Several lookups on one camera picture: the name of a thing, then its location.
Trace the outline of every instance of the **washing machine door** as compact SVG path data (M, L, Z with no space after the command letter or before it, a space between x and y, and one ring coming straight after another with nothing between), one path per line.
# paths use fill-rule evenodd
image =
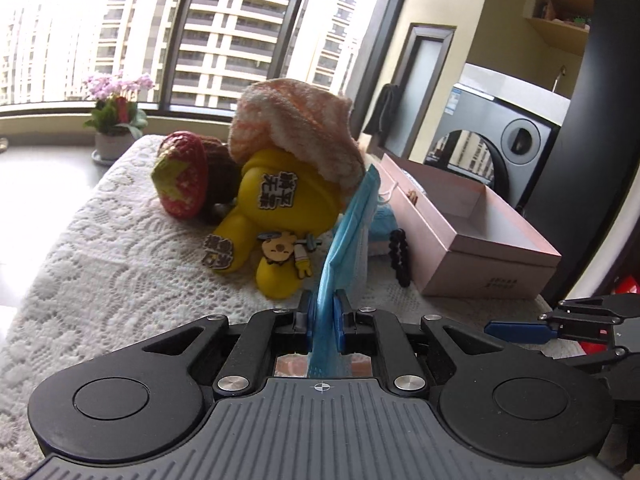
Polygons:
M508 202L507 167L498 147L485 136L467 130L450 132L432 146L424 163L477 180Z

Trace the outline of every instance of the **pink box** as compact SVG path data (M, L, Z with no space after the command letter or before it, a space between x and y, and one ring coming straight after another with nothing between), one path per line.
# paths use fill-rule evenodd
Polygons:
M376 167L426 296L532 299L556 271L560 254L487 186L389 155Z

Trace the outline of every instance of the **faucet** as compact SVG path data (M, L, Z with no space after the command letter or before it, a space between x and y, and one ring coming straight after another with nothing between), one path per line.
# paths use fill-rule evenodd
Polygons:
M551 89L551 92L553 94L556 93L556 87L558 86L558 81L560 81L560 78L563 75L566 75L566 67L564 65L560 67L560 72L558 72L558 75L556 76L556 80L554 81L554 87Z

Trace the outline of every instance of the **silver bolt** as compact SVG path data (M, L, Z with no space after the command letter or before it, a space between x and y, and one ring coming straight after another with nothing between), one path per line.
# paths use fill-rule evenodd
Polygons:
M248 385L249 381L240 375L228 375L218 381L218 387L226 392L238 392Z
M418 377L417 375L401 375L400 377L396 377L394 384L396 388L400 390L414 392L415 390L423 388L426 383L422 377Z

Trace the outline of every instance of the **gray floor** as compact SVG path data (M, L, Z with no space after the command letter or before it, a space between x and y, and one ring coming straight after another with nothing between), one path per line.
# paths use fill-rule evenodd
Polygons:
M9 146L0 153L0 342L40 264L107 168L90 146Z

